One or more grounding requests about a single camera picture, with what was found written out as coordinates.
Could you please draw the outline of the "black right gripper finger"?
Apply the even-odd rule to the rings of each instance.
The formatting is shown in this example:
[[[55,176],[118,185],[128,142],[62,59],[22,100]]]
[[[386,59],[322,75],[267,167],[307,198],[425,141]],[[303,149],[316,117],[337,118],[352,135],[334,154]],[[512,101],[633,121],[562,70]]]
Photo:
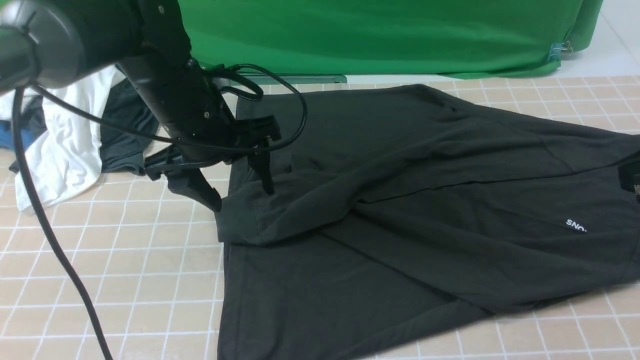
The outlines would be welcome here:
[[[636,201],[640,200],[640,160],[620,164],[618,166],[618,180],[620,188],[634,193]]]

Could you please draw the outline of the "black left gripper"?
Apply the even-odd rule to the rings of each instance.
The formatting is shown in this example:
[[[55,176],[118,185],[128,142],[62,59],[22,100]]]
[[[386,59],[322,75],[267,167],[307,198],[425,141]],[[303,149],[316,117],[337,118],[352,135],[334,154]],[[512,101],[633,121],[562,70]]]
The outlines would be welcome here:
[[[282,137],[278,123],[273,116],[238,120],[223,98],[228,92],[245,100],[262,100],[262,89],[240,75],[240,66],[205,69],[194,59],[172,66],[161,55],[131,57],[118,66],[169,135],[169,146],[145,159],[149,178],[164,174],[172,194],[217,213],[222,198],[199,169],[247,157],[263,191],[275,193],[266,151],[270,141]]]

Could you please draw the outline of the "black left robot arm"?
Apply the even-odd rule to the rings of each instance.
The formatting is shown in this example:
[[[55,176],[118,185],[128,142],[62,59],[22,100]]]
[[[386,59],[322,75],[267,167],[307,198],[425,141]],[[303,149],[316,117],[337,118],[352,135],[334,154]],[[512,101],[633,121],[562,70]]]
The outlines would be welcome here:
[[[263,92],[222,64],[202,68],[176,0],[10,0],[1,8],[1,91],[23,85],[64,88],[116,64],[166,130],[173,145],[144,161],[153,181],[213,212],[222,199],[201,169],[247,158],[266,194],[274,193],[270,141],[281,139],[274,116],[238,120],[224,101],[240,82],[259,101]]]

